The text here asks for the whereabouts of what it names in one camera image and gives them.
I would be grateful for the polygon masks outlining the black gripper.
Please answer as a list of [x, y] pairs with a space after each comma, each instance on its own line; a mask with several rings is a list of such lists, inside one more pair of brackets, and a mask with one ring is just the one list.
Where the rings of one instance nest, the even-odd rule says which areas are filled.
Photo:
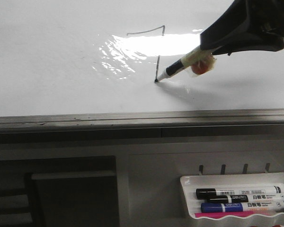
[[284, 0], [235, 0], [200, 34], [213, 55], [284, 49]]

